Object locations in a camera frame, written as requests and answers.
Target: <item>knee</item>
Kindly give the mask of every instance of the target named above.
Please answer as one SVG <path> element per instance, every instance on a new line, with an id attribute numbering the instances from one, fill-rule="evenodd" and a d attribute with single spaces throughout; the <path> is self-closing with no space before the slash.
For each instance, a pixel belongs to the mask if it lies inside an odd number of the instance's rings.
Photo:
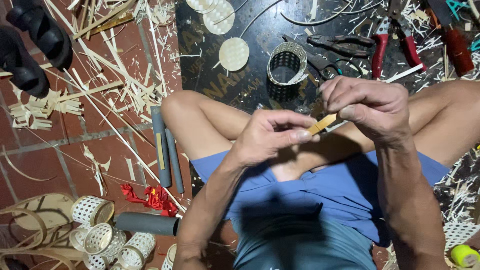
<path id="1" fill-rule="evenodd" d="M 180 90 L 171 93 L 166 98 L 162 99 L 162 105 L 160 106 L 162 115 L 175 113 L 175 111 L 189 108 L 192 98 L 197 94 L 198 93 L 191 90 Z"/>
<path id="2" fill-rule="evenodd" d="M 480 108 L 480 82 L 455 80 L 439 84 L 450 104 Z"/>

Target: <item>red-handled pruning shears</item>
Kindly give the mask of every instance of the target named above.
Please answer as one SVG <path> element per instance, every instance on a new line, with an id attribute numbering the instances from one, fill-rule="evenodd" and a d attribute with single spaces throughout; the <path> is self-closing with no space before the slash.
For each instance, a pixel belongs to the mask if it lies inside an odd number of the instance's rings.
<path id="1" fill-rule="evenodd" d="M 380 75 L 382 74 L 382 62 L 388 41 L 388 28 L 392 22 L 398 24 L 400 27 L 400 31 L 397 34 L 400 38 L 400 45 L 402 46 L 403 53 L 405 54 L 408 64 L 411 67 L 423 64 L 417 55 L 417 46 L 413 40 L 412 32 L 410 31 L 408 22 L 401 15 L 403 8 L 400 1 L 401 0 L 390 0 L 387 15 L 382 18 L 372 35 L 372 39 L 374 39 L 375 43 L 377 44 L 377 48 L 375 49 L 372 59 L 373 79 L 380 78 Z M 423 64 L 423 67 L 420 70 L 422 72 L 427 70 L 425 64 Z"/>

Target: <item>red cloth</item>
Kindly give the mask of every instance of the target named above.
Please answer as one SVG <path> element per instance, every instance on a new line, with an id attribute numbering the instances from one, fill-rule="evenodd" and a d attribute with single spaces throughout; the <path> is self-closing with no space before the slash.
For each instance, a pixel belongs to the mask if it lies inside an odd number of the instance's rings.
<path id="1" fill-rule="evenodd" d="M 130 184 L 121 184 L 120 188 L 126 200 L 133 203 L 142 203 L 145 207 L 165 210 L 161 212 L 161 216 L 174 217 L 179 211 L 178 207 L 168 199 L 168 194 L 164 188 L 158 185 L 156 188 L 149 186 L 145 189 L 144 194 L 148 195 L 148 200 L 137 197 Z"/>

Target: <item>gray pipe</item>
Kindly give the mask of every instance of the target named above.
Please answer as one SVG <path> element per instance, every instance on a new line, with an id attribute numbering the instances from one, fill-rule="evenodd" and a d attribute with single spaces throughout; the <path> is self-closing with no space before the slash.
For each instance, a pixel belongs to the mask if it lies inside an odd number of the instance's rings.
<path id="1" fill-rule="evenodd" d="M 162 119 L 162 114 L 160 113 L 160 106 L 152 106 L 152 123 L 153 123 L 153 136 L 155 138 L 155 148 L 156 148 L 156 160 L 158 161 L 158 177 L 160 179 L 160 185 L 162 187 L 171 187 L 172 178 L 170 176 L 170 160 L 168 158 L 168 144 L 167 144 L 167 135 L 165 134 L 165 123 Z M 157 134 L 160 135 L 160 142 L 157 140 Z M 160 166 L 161 159 L 159 156 L 158 148 L 162 148 L 163 153 L 163 164 L 164 169 Z"/>
<path id="2" fill-rule="evenodd" d="M 170 163 L 172 164 L 173 177 L 175 177 L 175 185 L 178 193 L 183 193 L 183 180 L 181 178 L 179 157 L 177 155 L 177 147 L 175 146 L 175 139 L 169 129 L 165 129 L 167 134 L 168 155 L 170 156 Z"/>
<path id="3" fill-rule="evenodd" d="M 117 217 L 115 228 L 137 233 L 153 233 L 176 236 L 179 218 L 165 217 L 155 214 L 123 212 Z"/>

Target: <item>yellow thread spool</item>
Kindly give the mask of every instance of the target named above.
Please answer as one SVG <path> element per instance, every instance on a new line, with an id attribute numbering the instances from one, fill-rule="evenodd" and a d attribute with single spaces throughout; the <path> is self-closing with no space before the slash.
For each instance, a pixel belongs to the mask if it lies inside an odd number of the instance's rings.
<path id="1" fill-rule="evenodd" d="M 480 259 L 479 253 L 468 245 L 457 245 L 454 247 L 451 257 L 453 261 L 461 267 L 473 266 Z"/>

